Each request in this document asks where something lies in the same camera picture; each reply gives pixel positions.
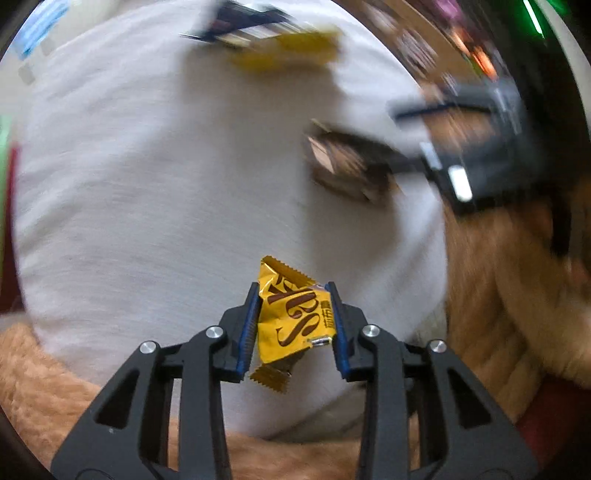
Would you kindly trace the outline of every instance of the green light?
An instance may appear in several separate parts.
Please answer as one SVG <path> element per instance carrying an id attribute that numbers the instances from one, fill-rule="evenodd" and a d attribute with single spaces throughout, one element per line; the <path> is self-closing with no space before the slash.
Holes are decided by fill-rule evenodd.
<path id="1" fill-rule="evenodd" d="M 534 23 L 535 29 L 543 37 L 544 32 L 542 32 L 542 27 L 540 26 L 540 22 L 538 22 L 538 18 L 535 16 L 534 9 L 531 8 L 530 0 L 523 0 L 523 4 L 525 5 L 527 12 L 530 15 L 531 21 Z"/>

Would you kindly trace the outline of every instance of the white fabric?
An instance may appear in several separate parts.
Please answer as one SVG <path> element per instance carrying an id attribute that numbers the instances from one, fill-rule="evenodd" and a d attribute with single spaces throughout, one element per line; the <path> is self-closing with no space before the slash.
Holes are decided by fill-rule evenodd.
<path id="1" fill-rule="evenodd" d="M 373 132 L 403 150 L 387 103 L 416 96 L 406 71 L 328 1 L 274 4 L 336 22 L 332 72 L 242 73 L 218 48 L 180 38 L 211 5 L 162 2 L 59 49 L 40 79 L 17 183 L 18 266 L 47 352 L 105 382 L 143 341 L 183 342 L 242 304 L 271 254 L 400 339 L 441 305 L 439 198 L 409 179 L 381 211 L 313 184 L 310 118 Z M 443 324 L 438 317 L 439 327 Z M 332 350 L 307 354 L 290 392 L 223 388 L 226 427 L 268 436 L 347 389 Z"/>

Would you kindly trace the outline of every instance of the yellow candy wrapper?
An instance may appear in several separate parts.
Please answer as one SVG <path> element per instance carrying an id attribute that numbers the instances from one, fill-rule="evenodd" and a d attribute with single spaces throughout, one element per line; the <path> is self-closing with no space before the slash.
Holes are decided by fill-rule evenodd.
<path id="1" fill-rule="evenodd" d="M 284 393 L 303 353 L 328 345 L 336 334 L 330 293 L 273 257 L 261 260 L 258 349 L 262 365 L 251 378 Z"/>
<path id="2" fill-rule="evenodd" d="M 217 40 L 230 50 L 232 61 L 240 68 L 266 72 L 335 61 L 340 53 L 340 37 L 340 30 L 334 26 L 315 28 L 285 22 L 244 28 Z"/>

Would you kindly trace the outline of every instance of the silver pivot bolt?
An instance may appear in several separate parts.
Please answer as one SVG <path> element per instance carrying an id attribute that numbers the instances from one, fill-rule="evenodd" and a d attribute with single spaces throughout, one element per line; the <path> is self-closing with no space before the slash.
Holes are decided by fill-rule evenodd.
<path id="1" fill-rule="evenodd" d="M 447 344 L 443 340 L 431 340 L 429 348 L 435 353 L 443 353 L 447 350 Z"/>
<path id="2" fill-rule="evenodd" d="M 363 333 L 366 337 L 377 337 L 379 335 L 379 327 L 377 325 L 366 325 L 361 329 L 361 333 Z"/>
<path id="3" fill-rule="evenodd" d="M 148 353 L 154 353 L 154 351 L 156 350 L 156 343 L 149 341 L 149 342 L 144 342 L 139 346 L 139 351 L 145 354 Z"/>
<path id="4" fill-rule="evenodd" d="M 220 338 L 223 335 L 223 328 L 218 327 L 217 325 L 210 327 L 205 331 L 205 335 L 209 338 Z"/>

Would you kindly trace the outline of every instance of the brown plush fabric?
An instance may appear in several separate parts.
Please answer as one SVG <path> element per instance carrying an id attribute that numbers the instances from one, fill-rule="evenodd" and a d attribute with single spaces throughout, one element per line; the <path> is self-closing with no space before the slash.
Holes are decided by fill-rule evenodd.
<path id="1" fill-rule="evenodd" d="M 542 221 L 532 221 L 537 216 Z M 546 371 L 591 385 L 586 277 L 573 281 L 573 270 L 550 255 L 543 210 L 461 222 L 447 211 L 446 222 L 449 344 L 507 415 L 523 414 Z M 44 354 L 26 325 L 0 335 L 0 404 L 45 465 L 97 391 Z M 176 441 L 174 424 L 173 466 Z M 353 478 L 359 449 L 358 442 L 282 445 L 234 434 L 228 445 L 238 479 Z M 416 445 L 412 427 L 414 461 Z"/>

